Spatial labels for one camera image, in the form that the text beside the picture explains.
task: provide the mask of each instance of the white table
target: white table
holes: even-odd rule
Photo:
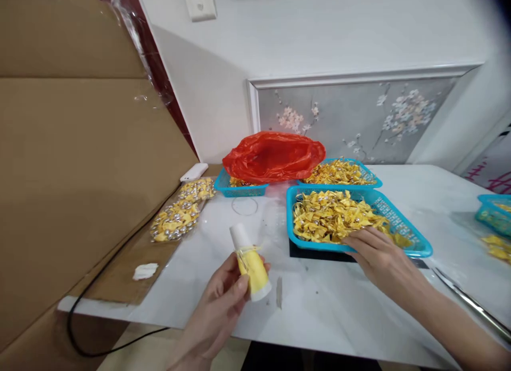
[[[511,326],[511,266],[485,253],[479,237],[490,231],[474,220],[480,205],[477,195],[490,192],[435,166],[370,169],[383,181],[378,190],[433,245],[433,256],[425,262],[439,266]],[[456,367],[445,349],[374,287],[356,263],[290,258],[288,186],[270,185],[265,197],[217,195],[140,306],[84,299],[76,313],[183,328],[211,274],[233,250],[229,226],[243,222],[272,264],[274,287],[264,300],[245,307],[234,336],[418,366]],[[456,300],[431,270],[421,271]],[[278,277],[282,309],[276,305]],[[66,296],[59,309],[69,311],[75,300]]]

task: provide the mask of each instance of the blue plastic basket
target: blue plastic basket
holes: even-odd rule
[[[317,187],[311,186],[292,186],[287,190],[287,234],[289,238],[301,249],[309,250],[320,250],[320,251],[334,251],[334,252],[354,252],[354,250],[346,245],[335,244],[335,243],[323,243],[323,242],[309,242],[303,241],[295,235],[293,232],[293,209],[296,203],[296,197],[299,194],[309,195],[312,192],[318,191],[341,191],[349,190],[351,198],[355,201],[366,201],[375,211],[376,214],[383,215],[388,218],[392,234],[398,232],[399,234],[410,239],[413,246],[404,249],[407,256],[411,258],[426,258],[433,254],[433,248],[424,236],[415,228],[411,222],[404,217],[403,214],[389,201],[389,199],[377,190],[366,189],[366,190],[351,190],[349,188],[339,189],[338,186],[332,186],[331,188],[318,189]]]
[[[511,213],[498,207],[504,204],[511,207],[511,195],[487,194],[477,197],[482,203],[475,219],[483,222],[501,235],[511,236]]]
[[[337,158],[333,159],[326,159],[322,163],[330,163],[336,161]],[[360,173],[361,177],[366,180],[375,180],[376,183],[372,185],[330,185],[330,184],[306,184],[305,182],[302,182],[298,180],[299,186],[306,186],[306,187],[314,187],[318,189],[319,191],[324,189],[329,190],[357,190],[357,189],[368,189],[368,188],[377,188],[382,187],[383,182],[374,175],[372,171],[370,171],[362,162],[354,159],[344,159],[344,161],[349,162],[350,164],[357,164],[360,167]]]
[[[230,187],[230,175],[227,174],[224,168],[218,175],[215,181],[215,189],[221,191],[225,197],[239,197],[239,196],[262,196],[265,194],[268,184],[259,186],[243,186],[243,187]]]

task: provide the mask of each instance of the person's left hand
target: person's left hand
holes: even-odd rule
[[[270,267],[265,263],[266,271]],[[232,253],[206,286],[174,350],[170,369],[178,369],[182,362],[191,362],[196,368],[211,363],[232,334],[250,297],[248,283],[248,275],[241,276],[236,253]]]

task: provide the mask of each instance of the framed painting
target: framed painting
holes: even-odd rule
[[[327,158],[406,163],[458,79],[478,66],[250,79],[253,131],[306,135]]]

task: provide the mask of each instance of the glue stick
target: glue stick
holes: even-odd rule
[[[250,242],[243,224],[234,225],[229,230],[238,256],[241,275],[249,275],[250,299],[252,302],[257,302],[271,291],[271,283],[265,265],[257,253],[258,248]]]

